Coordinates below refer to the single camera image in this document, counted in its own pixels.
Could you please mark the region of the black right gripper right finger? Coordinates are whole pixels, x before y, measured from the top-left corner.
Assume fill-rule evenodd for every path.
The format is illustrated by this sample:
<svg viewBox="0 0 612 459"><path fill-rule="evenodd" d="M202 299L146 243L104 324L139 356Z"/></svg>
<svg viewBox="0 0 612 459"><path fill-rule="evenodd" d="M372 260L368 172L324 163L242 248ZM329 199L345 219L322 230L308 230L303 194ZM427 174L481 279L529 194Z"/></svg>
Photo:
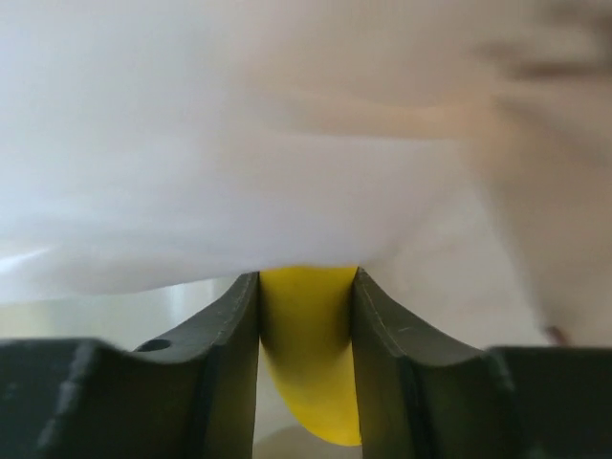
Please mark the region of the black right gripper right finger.
<svg viewBox="0 0 612 459"><path fill-rule="evenodd" d="M607 458L611 353L473 348L390 298L365 272L352 347L366 458Z"/></svg>

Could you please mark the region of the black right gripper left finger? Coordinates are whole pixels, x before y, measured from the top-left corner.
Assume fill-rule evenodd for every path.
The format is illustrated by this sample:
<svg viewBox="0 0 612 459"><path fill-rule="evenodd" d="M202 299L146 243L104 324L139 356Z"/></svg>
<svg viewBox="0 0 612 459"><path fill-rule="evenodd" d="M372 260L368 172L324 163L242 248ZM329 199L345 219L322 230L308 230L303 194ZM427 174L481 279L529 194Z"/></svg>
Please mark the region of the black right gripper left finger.
<svg viewBox="0 0 612 459"><path fill-rule="evenodd" d="M98 339L1 344L5 458L248 458L258 277L132 352Z"/></svg>

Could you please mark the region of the yellow fake banana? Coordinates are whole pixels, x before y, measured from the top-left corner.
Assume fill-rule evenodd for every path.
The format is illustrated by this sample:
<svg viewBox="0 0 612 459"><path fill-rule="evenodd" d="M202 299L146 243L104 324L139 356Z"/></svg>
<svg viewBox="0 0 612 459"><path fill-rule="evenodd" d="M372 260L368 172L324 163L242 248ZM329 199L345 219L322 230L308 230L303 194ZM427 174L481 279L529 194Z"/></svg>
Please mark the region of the yellow fake banana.
<svg viewBox="0 0 612 459"><path fill-rule="evenodd" d="M350 334L355 266L259 274L259 330L273 383L298 422L343 447L361 444Z"/></svg>

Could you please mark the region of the translucent banana-print plastic bag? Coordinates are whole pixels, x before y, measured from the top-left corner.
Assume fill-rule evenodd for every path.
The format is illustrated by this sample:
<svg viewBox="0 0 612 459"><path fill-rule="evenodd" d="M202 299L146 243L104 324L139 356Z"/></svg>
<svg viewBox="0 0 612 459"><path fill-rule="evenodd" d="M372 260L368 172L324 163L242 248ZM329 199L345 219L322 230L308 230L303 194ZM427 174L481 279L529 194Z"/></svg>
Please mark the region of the translucent banana-print plastic bag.
<svg viewBox="0 0 612 459"><path fill-rule="evenodd" d="M293 265L609 346L610 3L2 3L3 302Z"/></svg>

